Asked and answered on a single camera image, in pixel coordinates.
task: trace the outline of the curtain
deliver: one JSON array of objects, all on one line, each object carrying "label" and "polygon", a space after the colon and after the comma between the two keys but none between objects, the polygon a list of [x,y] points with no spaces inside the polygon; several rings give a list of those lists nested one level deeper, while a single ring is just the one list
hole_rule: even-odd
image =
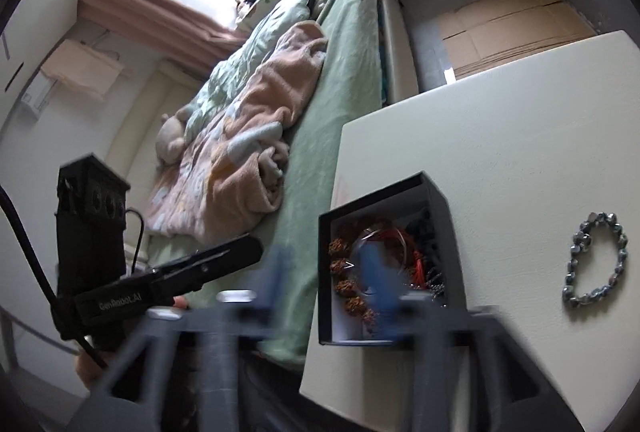
[{"label": "curtain", "polygon": [[78,0],[78,16],[206,75],[246,39],[175,0]]}]

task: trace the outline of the cardboard box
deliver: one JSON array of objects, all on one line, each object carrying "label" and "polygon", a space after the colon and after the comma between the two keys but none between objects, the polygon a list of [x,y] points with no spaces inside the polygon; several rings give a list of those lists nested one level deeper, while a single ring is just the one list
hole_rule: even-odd
[{"label": "cardboard box", "polygon": [[323,345],[391,346],[389,340],[367,336],[362,320],[344,310],[345,298],[334,290],[335,279],[330,272],[334,258],[329,244],[337,237],[338,228],[364,215],[390,219],[398,227],[420,217],[428,209],[433,221],[434,240],[442,265],[445,293],[438,298],[450,307],[466,307],[465,289],[460,269],[456,236],[449,205],[440,190],[425,173],[409,177],[365,197],[320,215],[318,232],[318,337]]},{"label": "cardboard box", "polygon": [[562,0],[479,0],[437,23],[456,79],[595,34]]}]

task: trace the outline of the hand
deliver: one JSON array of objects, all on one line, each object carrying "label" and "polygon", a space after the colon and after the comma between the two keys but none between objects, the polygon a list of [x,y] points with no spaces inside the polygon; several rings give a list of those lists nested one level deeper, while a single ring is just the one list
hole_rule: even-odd
[{"label": "hand", "polygon": [[[178,309],[188,309],[189,303],[185,297],[174,297],[174,307]],[[117,354],[116,352],[98,351],[98,354],[108,364],[111,359]],[[79,356],[76,358],[76,374],[82,384],[91,389],[93,384],[102,375],[102,369],[91,359],[84,349],[80,351]]]}]

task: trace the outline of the pink fleece blanket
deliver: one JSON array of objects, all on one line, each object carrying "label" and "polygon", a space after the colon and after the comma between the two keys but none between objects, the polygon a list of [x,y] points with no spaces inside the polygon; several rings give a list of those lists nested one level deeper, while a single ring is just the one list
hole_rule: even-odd
[{"label": "pink fleece blanket", "polygon": [[311,99],[326,44],[312,20],[280,37],[241,94],[159,177],[146,209],[152,233],[213,244],[251,230],[280,207],[289,157],[282,132]]}]

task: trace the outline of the stuffed animal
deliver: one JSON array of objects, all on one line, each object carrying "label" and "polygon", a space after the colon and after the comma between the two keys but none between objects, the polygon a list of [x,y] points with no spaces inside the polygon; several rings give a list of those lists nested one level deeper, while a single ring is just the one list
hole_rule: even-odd
[{"label": "stuffed animal", "polygon": [[185,105],[171,117],[168,114],[162,114],[162,126],[156,137],[156,155],[162,163],[172,165],[182,157],[187,148],[184,127],[193,110],[193,105]]}]

